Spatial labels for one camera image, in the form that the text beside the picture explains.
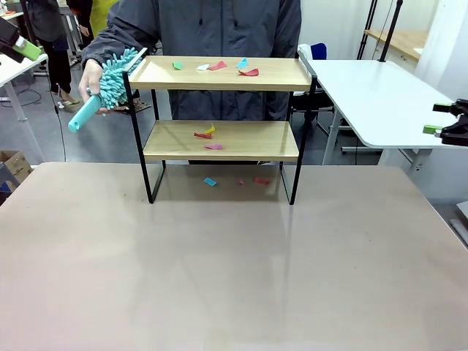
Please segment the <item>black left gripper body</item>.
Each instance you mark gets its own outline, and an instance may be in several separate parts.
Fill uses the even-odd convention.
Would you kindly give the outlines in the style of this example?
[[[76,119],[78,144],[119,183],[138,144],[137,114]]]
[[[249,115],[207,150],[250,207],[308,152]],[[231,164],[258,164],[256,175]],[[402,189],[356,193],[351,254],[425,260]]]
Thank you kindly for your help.
[[[2,43],[16,43],[19,38],[18,28],[4,18],[0,18],[0,38]]]

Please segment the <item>person's right hand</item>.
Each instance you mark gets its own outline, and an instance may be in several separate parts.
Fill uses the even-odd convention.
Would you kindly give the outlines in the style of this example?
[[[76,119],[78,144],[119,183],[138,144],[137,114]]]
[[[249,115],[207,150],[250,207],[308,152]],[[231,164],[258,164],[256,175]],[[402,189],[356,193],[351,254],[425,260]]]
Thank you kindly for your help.
[[[102,66],[95,60],[89,59],[84,66],[83,74],[78,85],[81,98],[84,102],[93,95],[100,93],[100,79],[102,77]]]

